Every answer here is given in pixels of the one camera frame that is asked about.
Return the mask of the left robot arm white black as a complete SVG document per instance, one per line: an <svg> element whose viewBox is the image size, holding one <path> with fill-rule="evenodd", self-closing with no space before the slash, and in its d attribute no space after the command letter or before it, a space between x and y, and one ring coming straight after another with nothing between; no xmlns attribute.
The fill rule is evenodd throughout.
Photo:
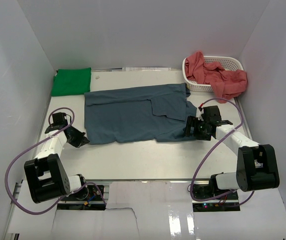
<svg viewBox="0 0 286 240"><path fill-rule="evenodd" d="M82 200L88 195L88 186L81 174L68 176L60 156L65 144L75 148L89 143L85 133L68 126L67 114L58 112L52 115L51 123L45 131L47 140L32 160L26 161L24 171L31 198L34 203L73 194Z"/></svg>

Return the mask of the white perforated plastic basket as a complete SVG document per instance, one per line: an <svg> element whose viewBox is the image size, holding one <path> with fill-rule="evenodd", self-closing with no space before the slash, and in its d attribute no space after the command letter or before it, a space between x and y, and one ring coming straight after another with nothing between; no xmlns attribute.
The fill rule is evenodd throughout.
<svg viewBox="0 0 286 240"><path fill-rule="evenodd" d="M219 62L227 71L244 70L242 64L233 57L228 56L204 56L205 63ZM182 74L187 88L192 92L208 92L212 93L213 89L210 84L198 84L194 80L188 80L185 73L185 61L182 61Z"/></svg>

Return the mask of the red t shirt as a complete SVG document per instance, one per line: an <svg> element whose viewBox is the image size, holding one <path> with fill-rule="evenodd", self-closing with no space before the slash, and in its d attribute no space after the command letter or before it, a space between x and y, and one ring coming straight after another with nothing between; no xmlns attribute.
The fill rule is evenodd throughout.
<svg viewBox="0 0 286 240"><path fill-rule="evenodd" d="M247 73L244 70L226 70L218 61L206 63L201 51L187 57L184 70L188 80L210 85L218 98L230 100L247 88Z"/></svg>

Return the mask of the blue t shirt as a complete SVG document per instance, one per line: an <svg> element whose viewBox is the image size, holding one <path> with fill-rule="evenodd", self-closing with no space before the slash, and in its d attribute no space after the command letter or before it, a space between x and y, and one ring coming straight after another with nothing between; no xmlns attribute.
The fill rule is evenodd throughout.
<svg viewBox="0 0 286 240"><path fill-rule="evenodd" d="M196 107L184 83L85 93L84 127L93 145L156 140L183 142Z"/></svg>

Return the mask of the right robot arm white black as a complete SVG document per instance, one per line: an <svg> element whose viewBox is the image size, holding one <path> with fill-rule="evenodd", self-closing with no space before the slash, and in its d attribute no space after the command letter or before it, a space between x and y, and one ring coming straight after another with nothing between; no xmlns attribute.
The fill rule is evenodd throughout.
<svg viewBox="0 0 286 240"><path fill-rule="evenodd" d="M189 191L193 200L205 202L221 199L236 190L250 192L279 187L275 149L237 131L232 122L222 119L218 106L203 108L199 117L189 116L185 135L204 141L216 139L237 157L235 172L214 174L207 185L196 184L192 180Z"/></svg>

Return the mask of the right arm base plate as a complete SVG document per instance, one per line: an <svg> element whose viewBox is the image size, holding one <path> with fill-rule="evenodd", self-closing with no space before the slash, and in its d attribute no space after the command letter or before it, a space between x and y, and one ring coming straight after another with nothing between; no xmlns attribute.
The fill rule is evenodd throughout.
<svg viewBox="0 0 286 240"><path fill-rule="evenodd" d="M213 213L213 212L238 212L239 197L237 192L232 192L228 195L217 197L218 195L225 194L228 190L215 189L206 184L193 185L193 197L199 200L214 198L207 201L192 200L194 213Z"/></svg>

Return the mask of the folded green t shirt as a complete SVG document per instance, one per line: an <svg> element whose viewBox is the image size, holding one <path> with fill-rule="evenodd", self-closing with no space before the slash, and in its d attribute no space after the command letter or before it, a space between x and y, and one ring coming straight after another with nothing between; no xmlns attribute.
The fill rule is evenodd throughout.
<svg viewBox="0 0 286 240"><path fill-rule="evenodd" d="M90 92L91 68L59 69L53 78L51 96L77 96Z"/></svg>

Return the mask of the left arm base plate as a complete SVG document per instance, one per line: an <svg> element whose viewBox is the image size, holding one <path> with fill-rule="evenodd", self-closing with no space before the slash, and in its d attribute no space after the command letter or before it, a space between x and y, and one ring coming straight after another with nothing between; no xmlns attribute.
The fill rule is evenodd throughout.
<svg viewBox="0 0 286 240"><path fill-rule="evenodd" d="M70 211L103 211L106 209L102 198L107 202L108 200L108 186L98 185L101 194L93 185L88 185L86 189L81 192L65 197L57 204L57 210Z"/></svg>

